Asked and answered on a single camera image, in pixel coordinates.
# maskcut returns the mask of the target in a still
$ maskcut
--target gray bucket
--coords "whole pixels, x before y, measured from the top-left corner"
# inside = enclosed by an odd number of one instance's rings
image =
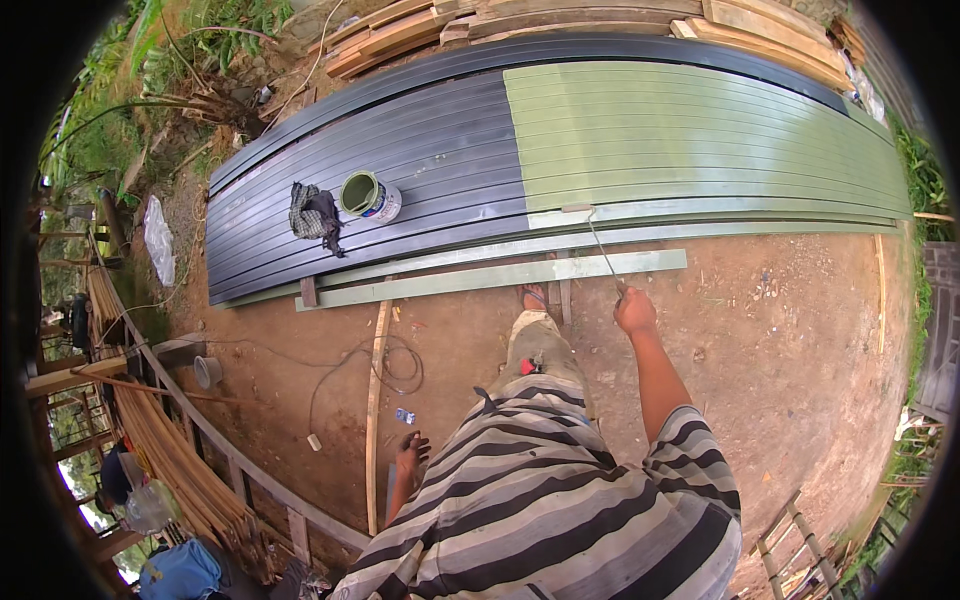
[[[378,181],[370,171],[357,171],[340,187],[340,206],[354,217],[390,223],[400,212],[400,190]]]
[[[198,356],[193,359],[193,374],[197,378],[197,383],[205,390],[209,390],[224,378],[224,370],[220,366],[220,361],[205,356]]]

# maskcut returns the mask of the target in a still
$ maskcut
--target rag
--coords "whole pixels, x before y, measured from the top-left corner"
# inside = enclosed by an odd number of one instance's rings
[[[290,230],[300,239],[324,239],[324,248],[337,258],[344,257],[340,248],[340,217],[333,194],[316,185],[295,182],[290,189]]]

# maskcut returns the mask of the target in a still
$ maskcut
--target ladder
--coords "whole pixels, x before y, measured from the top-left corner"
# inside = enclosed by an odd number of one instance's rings
[[[776,600],[783,600],[783,588],[780,585],[780,578],[786,574],[786,571],[790,566],[800,557],[804,552],[805,548],[810,549],[810,553],[813,554],[813,558],[816,559],[816,564],[814,568],[820,569],[820,573],[823,575],[824,582],[828,586],[828,593],[833,600],[843,600],[843,595],[840,593],[840,586],[837,583],[837,572],[833,568],[833,564],[830,563],[827,555],[824,554],[824,549],[820,547],[820,542],[817,541],[817,537],[813,534],[813,531],[810,530],[810,525],[806,522],[804,514],[797,509],[796,502],[800,499],[801,491],[797,490],[793,493],[789,500],[787,500],[786,506],[780,510],[780,514],[774,520],[774,524],[767,529],[759,540],[756,541],[756,545],[750,551],[750,556],[754,556],[757,552],[760,553],[760,558],[763,560],[763,568],[767,572],[767,581],[770,582],[771,588],[773,588],[774,598]],[[771,544],[770,538],[774,533],[780,528],[780,526],[790,517],[790,524],[787,525],[786,529],[780,533],[777,539]],[[787,564],[777,569],[774,565],[773,551],[780,545],[780,543],[786,538],[793,528],[796,527],[800,531],[800,535],[804,537],[804,545],[800,546],[800,549],[794,553],[793,557],[787,562]]]

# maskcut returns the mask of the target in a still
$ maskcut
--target foot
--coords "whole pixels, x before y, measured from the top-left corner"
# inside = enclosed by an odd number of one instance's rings
[[[538,283],[519,285],[516,292],[520,295],[520,303],[523,304],[524,310],[546,310],[543,287]]]

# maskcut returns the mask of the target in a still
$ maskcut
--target dirt ground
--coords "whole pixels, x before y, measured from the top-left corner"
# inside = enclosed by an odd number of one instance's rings
[[[190,252],[191,205],[200,178],[184,170],[165,211]],[[887,274],[885,349],[877,353],[879,283],[875,241],[860,234],[742,236],[613,248],[613,252],[685,248],[681,271],[627,276],[659,310],[667,352],[707,420],[736,476],[743,505],[744,554],[731,588],[767,597],[758,558],[747,550],[790,494],[824,546],[869,504],[888,453],[906,385],[910,289],[909,243],[883,236]],[[142,252],[142,238],[134,242]],[[200,409],[281,483],[349,525],[366,530],[364,444],[370,348],[378,305],[297,313],[293,298],[233,310],[207,304],[203,256],[169,303],[172,333],[200,330],[208,353],[221,359],[223,396],[255,399],[258,407],[202,403]],[[767,297],[757,286],[778,292]],[[161,292],[165,297],[169,289]],[[608,278],[572,285],[574,320],[563,327],[590,379],[604,438],[621,463],[640,464],[648,449],[636,391],[636,364],[612,322],[615,292]],[[422,358],[423,383],[408,396],[384,389],[377,459],[378,518],[383,522],[387,470],[398,439],[414,427],[396,420],[404,408],[415,427],[439,445],[488,385],[506,358],[505,340],[520,308],[514,289],[491,289],[398,300],[390,333]],[[702,350],[704,359],[694,360]],[[403,375],[409,357],[394,355]],[[190,372],[177,373],[198,390]],[[394,382],[404,389],[408,382]],[[316,433],[324,445],[310,449]],[[283,514],[271,523],[285,530]],[[354,558],[329,540],[315,540],[322,558],[345,567]],[[799,548],[794,535],[778,548],[785,561]],[[802,557],[793,570],[812,563]]]

